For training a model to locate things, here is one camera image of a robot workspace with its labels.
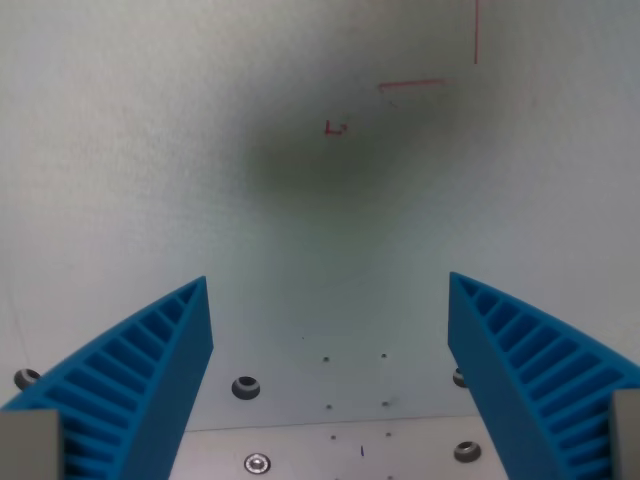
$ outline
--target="white background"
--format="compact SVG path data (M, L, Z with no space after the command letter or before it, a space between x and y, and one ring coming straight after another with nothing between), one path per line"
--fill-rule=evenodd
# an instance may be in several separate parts
M2 2L0 394L202 274L194 430L473 413L451 270L640 360L640 4L480 3Z

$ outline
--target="red mark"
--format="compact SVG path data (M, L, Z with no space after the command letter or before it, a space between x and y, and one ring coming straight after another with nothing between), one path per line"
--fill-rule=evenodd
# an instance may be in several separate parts
M426 80L410 80L408 82L386 82L378 85L378 90L381 92L385 88L400 88L400 87L418 87L425 85L446 85L447 81L444 78L427 78Z
M347 124L343 123L340 125L340 130L331 130L331 124L329 123L329 120L327 120L327 123L324 127L324 134L325 135L342 135L342 132L346 132L347 131Z
M475 33L475 51L473 53L473 63L478 64L478 36L480 33L480 0L476 0L476 33Z

